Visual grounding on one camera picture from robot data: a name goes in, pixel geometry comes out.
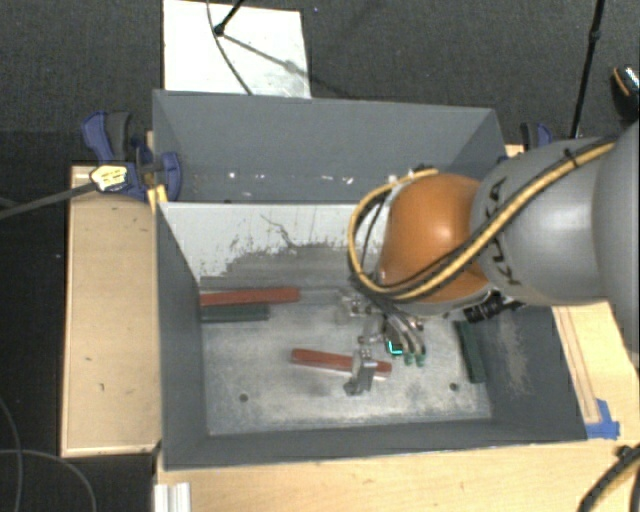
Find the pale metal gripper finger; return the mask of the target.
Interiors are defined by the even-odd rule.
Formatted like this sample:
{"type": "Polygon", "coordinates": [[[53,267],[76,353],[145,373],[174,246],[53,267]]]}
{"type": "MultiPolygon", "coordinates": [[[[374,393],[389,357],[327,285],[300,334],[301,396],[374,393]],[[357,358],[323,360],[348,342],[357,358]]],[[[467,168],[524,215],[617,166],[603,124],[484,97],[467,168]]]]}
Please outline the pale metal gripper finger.
{"type": "Polygon", "coordinates": [[[371,315],[371,303],[361,295],[342,296],[338,302],[335,321],[337,324],[347,324],[356,320],[363,320],[371,315]]]}
{"type": "Polygon", "coordinates": [[[378,369],[372,350],[359,348],[354,351],[351,362],[351,376],[343,388],[347,396],[358,396],[369,392],[378,369]]]}

